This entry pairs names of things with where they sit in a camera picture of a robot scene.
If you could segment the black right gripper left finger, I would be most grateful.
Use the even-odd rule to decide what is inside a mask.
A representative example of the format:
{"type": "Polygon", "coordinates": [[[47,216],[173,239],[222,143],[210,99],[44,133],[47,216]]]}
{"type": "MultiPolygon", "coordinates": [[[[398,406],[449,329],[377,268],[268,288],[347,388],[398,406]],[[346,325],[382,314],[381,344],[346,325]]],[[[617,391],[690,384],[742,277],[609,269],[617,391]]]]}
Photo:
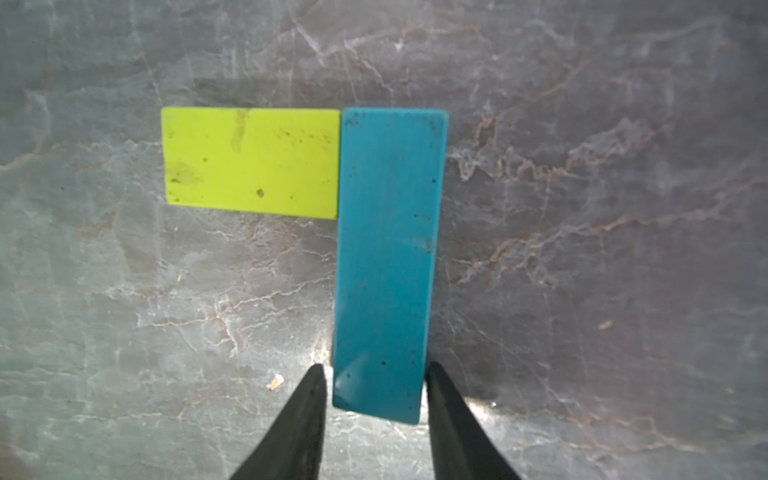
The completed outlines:
{"type": "Polygon", "coordinates": [[[327,411],[323,366],[312,365],[233,479],[316,479],[327,411]]]}

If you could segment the lime green short block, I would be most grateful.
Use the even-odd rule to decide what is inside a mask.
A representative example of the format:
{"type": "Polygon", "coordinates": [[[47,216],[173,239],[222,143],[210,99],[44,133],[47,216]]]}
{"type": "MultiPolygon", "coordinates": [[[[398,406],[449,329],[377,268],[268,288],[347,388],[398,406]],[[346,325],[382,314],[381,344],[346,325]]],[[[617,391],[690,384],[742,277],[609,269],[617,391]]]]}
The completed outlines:
{"type": "Polygon", "coordinates": [[[161,135],[171,205],[338,215],[338,110],[165,107],[161,135]]]}

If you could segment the teal long block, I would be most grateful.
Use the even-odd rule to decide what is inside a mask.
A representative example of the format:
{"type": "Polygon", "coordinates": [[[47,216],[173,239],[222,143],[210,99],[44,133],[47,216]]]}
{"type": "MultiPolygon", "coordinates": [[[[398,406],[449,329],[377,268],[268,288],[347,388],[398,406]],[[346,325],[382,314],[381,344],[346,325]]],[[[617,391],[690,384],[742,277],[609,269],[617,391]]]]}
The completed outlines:
{"type": "Polygon", "coordinates": [[[427,356],[449,115],[342,113],[335,407],[416,425],[427,356]]]}

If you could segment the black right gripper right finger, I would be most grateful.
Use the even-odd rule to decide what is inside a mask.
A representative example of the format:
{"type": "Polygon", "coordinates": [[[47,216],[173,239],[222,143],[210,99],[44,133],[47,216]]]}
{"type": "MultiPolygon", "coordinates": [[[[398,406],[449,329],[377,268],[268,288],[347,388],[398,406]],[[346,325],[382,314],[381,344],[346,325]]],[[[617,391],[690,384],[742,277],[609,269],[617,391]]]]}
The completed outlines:
{"type": "Polygon", "coordinates": [[[426,368],[430,446],[437,480],[512,479],[520,476],[499,453],[445,369],[426,368]]]}

